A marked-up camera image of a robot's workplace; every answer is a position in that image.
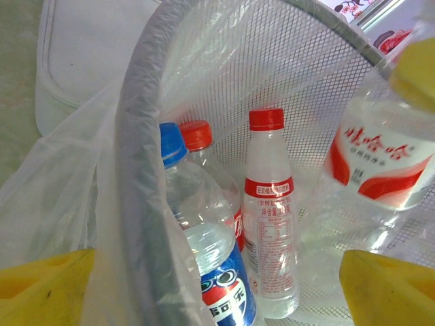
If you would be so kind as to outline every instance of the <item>cartoon face on label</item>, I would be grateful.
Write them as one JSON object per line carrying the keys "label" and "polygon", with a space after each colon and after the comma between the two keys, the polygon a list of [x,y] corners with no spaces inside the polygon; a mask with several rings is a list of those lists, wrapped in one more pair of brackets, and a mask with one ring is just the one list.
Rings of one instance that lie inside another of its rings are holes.
{"label": "cartoon face on label", "polygon": [[201,289],[203,301],[208,305],[216,322],[231,314],[233,319],[243,320],[246,311],[246,288],[243,281],[237,278],[234,269],[203,281]]}
{"label": "cartoon face on label", "polygon": [[256,303],[236,245],[221,266],[201,277],[203,301],[219,326],[252,326]]}

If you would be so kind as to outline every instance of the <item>yellow plastic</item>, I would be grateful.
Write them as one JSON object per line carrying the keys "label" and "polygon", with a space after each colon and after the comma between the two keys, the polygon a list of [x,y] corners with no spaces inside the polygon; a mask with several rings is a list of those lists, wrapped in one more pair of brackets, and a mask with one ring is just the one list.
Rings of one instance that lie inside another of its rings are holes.
{"label": "yellow plastic", "polygon": [[394,68],[390,85],[416,109],[435,113],[435,38],[407,46]]}
{"label": "yellow plastic", "polygon": [[340,282],[355,326],[434,326],[435,270],[346,251]]}
{"label": "yellow plastic", "polygon": [[76,326],[94,250],[0,270],[0,326]]}

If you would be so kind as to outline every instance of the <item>blue bottle cap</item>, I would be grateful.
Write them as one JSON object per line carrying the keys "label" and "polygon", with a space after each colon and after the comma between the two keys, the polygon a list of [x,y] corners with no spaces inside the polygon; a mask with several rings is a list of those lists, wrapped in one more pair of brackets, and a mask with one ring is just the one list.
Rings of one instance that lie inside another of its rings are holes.
{"label": "blue bottle cap", "polygon": [[164,168],[170,168],[183,160],[188,153],[184,145],[183,136],[177,124],[165,122],[160,124],[160,137],[162,139],[162,159]]}

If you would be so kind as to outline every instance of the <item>clear plastic bottle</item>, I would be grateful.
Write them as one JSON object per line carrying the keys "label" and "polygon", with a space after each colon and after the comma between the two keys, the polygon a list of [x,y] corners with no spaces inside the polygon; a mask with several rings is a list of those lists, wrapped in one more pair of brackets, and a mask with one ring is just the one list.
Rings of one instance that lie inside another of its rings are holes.
{"label": "clear plastic bottle", "polygon": [[231,207],[195,163],[174,123],[160,125],[167,202],[195,254],[203,300],[219,326],[252,326],[256,303],[234,236]]}
{"label": "clear plastic bottle", "polygon": [[240,251],[245,247],[243,225],[241,219],[241,198],[239,188],[231,175],[218,162],[213,154],[213,136],[211,127],[205,120],[185,122],[179,126],[184,143],[188,148],[189,160],[202,166],[217,182],[224,192],[224,197],[230,203],[234,215],[235,234]]}
{"label": "clear plastic bottle", "polygon": [[298,307],[294,184],[282,135],[282,109],[249,113],[243,227],[252,291],[264,317],[281,319]]}
{"label": "clear plastic bottle", "polygon": [[324,292],[341,292],[344,251],[384,252],[433,184],[434,50],[435,39],[408,45],[381,71],[390,79],[369,74],[343,115],[300,233],[299,263]]}

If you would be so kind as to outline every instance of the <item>red bottle cap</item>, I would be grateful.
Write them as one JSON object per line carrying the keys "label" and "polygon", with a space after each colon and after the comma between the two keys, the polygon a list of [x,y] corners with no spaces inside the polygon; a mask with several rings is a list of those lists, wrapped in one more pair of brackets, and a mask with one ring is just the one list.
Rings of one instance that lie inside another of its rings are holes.
{"label": "red bottle cap", "polygon": [[205,120],[184,122],[179,129],[189,151],[198,151],[213,143],[210,124]]}
{"label": "red bottle cap", "polygon": [[251,131],[269,131],[283,128],[283,109],[259,109],[249,112],[249,129]]}

